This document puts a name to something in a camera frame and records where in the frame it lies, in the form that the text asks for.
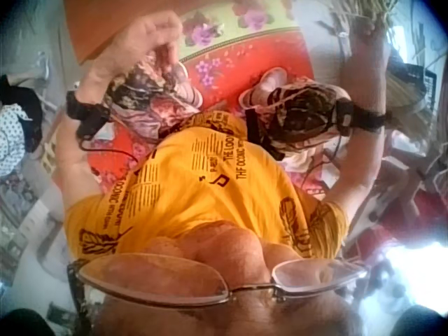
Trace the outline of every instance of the wooden floor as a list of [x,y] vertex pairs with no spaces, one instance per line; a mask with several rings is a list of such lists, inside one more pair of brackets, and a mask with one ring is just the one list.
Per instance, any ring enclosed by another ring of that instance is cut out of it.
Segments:
[[134,18],[171,9],[179,15],[219,0],[64,0],[78,62],[95,58]]

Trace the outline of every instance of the red carpet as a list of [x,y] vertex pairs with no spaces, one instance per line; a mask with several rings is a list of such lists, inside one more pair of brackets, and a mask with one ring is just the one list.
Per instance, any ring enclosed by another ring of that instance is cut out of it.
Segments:
[[[283,67],[292,76],[314,77],[304,39],[295,29],[269,31],[245,37],[242,41],[229,41],[182,61],[192,84],[204,97],[204,110],[218,104],[219,109],[239,116],[242,113],[237,103],[239,95],[254,86],[267,70]],[[133,138],[126,129],[115,126],[115,139],[95,141],[96,148],[120,149],[139,159],[151,151],[152,148]],[[127,156],[115,153],[92,153],[89,161],[105,190],[134,166]],[[320,186],[313,185],[314,180],[319,180],[320,173],[321,170],[317,169],[309,177],[308,188],[320,189]],[[291,174],[291,177],[300,187],[302,175]]]

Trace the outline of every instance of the wire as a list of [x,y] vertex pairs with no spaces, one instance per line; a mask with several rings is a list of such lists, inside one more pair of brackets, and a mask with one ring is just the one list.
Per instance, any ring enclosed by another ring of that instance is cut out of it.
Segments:
[[118,150],[118,149],[90,149],[90,148],[86,148],[84,147],[84,140],[80,140],[79,141],[79,148],[85,152],[106,152],[106,153],[117,153],[117,154],[123,154],[126,155],[127,157],[133,159],[133,161],[135,161],[136,163],[139,163],[139,161],[137,160],[137,158],[135,156],[133,156],[133,154],[129,154],[128,152],[125,152],[123,150]]
[[303,179],[301,189],[303,189],[303,186],[305,185],[305,182],[307,182],[307,179],[309,178],[309,176],[311,175],[311,173],[314,170],[316,170],[319,167],[322,167],[323,165],[327,165],[329,163],[333,163],[333,161],[337,157],[337,154],[339,153],[339,149],[341,147],[341,143],[342,143],[342,135],[339,135],[339,140],[337,141],[336,150],[335,150],[335,153],[333,154],[333,156],[330,158],[330,160],[328,162],[325,162],[325,161],[322,160],[321,163],[316,164],[315,166],[313,166],[313,167],[308,169],[307,174],[305,175],[305,178]]

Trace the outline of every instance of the eyeglasses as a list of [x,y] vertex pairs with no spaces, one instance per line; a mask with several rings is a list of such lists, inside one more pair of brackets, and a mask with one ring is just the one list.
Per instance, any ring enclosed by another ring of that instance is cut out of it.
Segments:
[[272,290],[280,301],[306,298],[345,287],[367,273],[364,266],[340,260],[292,260],[273,269],[270,283],[230,290],[214,268],[165,255],[110,255],[69,268],[72,292],[80,293],[81,281],[121,300],[178,309],[224,304],[241,291]]

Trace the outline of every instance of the polka dot fabric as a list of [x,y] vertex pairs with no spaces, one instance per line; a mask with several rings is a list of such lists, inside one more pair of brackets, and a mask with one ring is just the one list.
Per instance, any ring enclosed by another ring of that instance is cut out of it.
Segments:
[[19,105],[0,111],[0,176],[9,175],[25,155],[25,136],[19,119],[31,121]]

